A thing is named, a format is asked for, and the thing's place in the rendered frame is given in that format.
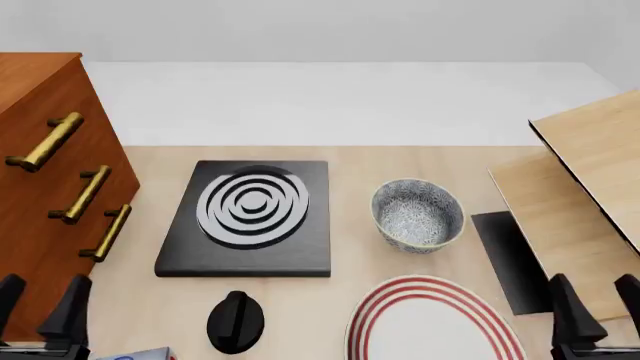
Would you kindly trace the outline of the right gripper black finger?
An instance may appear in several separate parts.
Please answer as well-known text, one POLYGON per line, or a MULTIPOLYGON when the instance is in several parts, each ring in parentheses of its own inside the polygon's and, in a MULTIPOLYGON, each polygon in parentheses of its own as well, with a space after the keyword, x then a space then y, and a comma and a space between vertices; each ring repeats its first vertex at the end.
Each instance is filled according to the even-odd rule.
POLYGON ((564 274, 556 274, 549 280, 549 291, 553 306, 553 346, 593 345, 608 336, 564 274))
POLYGON ((640 281, 631 274, 625 274, 614 285, 640 338, 640 281))

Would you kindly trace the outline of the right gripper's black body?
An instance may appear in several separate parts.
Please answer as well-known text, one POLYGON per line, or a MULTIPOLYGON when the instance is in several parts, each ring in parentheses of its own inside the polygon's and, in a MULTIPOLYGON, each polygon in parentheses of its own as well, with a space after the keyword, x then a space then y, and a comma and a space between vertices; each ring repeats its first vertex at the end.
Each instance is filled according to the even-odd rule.
POLYGON ((599 347, 593 341, 553 341, 553 360, 640 360, 640 346, 599 347))

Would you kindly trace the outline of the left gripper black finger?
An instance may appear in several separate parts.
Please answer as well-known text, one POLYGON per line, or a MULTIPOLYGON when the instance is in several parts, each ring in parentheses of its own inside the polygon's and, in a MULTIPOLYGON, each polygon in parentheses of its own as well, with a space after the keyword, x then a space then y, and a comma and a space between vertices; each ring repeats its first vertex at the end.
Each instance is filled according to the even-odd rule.
POLYGON ((26 281, 16 274, 9 274, 0 281, 0 344, 11 312, 26 286, 26 281))
POLYGON ((88 301, 92 281, 76 275, 37 332, 48 344, 87 346, 88 301))

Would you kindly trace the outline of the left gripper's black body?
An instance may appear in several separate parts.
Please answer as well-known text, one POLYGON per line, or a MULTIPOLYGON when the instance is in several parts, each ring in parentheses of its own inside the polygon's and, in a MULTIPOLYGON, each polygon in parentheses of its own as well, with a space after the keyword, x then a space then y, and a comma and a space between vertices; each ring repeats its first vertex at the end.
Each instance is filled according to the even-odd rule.
POLYGON ((90 353, 88 347, 66 341, 12 344, 0 341, 0 360, 88 360, 90 353))

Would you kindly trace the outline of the cream cheese box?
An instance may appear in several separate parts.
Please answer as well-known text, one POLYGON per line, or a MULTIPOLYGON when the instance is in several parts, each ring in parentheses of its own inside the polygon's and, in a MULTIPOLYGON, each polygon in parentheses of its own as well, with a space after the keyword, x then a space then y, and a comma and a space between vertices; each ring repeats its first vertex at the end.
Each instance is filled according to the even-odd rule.
POLYGON ((178 360, 178 358, 170 347, 161 347, 134 353, 105 356, 94 360, 178 360))

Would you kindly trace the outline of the blue patterned bowl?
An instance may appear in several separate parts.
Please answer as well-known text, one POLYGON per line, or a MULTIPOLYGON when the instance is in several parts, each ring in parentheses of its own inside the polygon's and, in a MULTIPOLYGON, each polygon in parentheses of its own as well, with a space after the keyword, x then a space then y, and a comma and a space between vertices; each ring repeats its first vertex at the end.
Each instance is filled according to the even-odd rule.
POLYGON ((392 247, 430 254, 455 242, 466 226, 458 199, 440 185, 422 179, 394 179, 371 197, 374 225, 392 247))

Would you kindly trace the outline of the pale wood rack, black panel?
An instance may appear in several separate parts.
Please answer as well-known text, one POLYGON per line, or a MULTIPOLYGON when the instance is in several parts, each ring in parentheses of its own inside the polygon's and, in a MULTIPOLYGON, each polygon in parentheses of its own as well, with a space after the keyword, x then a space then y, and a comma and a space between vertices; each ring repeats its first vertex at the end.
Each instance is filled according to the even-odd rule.
POLYGON ((640 279, 640 90, 529 123, 543 148, 488 172, 547 277, 566 275, 597 320, 628 313, 640 279))

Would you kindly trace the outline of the flat black stove plate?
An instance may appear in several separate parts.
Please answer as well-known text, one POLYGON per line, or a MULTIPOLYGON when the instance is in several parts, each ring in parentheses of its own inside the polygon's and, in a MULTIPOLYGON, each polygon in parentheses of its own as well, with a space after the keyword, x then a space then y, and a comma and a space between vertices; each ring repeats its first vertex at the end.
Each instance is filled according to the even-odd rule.
POLYGON ((154 272, 330 277, 327 161, 198 161, 154 272))

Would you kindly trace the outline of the white plate with red rings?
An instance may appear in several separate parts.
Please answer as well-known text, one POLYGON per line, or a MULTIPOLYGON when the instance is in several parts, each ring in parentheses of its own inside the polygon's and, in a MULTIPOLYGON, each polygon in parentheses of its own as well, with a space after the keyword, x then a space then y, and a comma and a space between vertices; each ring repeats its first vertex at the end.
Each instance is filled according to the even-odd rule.
POLYGON ((509 323, 471 290, 431 275, 373 287, 346 327, 344 360, 527 360, 509 323))

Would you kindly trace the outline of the round black stove knob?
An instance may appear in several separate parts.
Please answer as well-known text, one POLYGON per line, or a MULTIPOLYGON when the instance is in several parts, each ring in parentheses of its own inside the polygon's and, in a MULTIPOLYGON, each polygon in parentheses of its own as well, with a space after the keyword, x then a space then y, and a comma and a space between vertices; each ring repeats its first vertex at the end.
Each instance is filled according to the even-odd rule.
POLYGON ((221 353, 244 353, 261 338, 265 328, 263 309, 247 293, 234 290, 209 314, 206 326, 212 346, 221 353))

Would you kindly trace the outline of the wooden cabinet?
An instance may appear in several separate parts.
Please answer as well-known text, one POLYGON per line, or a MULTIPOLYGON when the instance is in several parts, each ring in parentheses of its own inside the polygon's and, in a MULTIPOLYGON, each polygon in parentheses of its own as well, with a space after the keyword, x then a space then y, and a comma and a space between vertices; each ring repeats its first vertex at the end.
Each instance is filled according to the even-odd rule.
POLYGON ((111 222, 104 212, 131 206, 139 187, 79 53, 0 53, 0 280, 16 274, 26 281, 4 341, 40 339, 38 327, 72 278, 97 264, 78 251, 101 242, 111 222), (50 133, 48 119, 72 112, 84 123, 38 172, 5 164, 50 133), (87 182, 82 171, 101 165, 112 173, 77 224, 47 218, 76 200, 87 182))

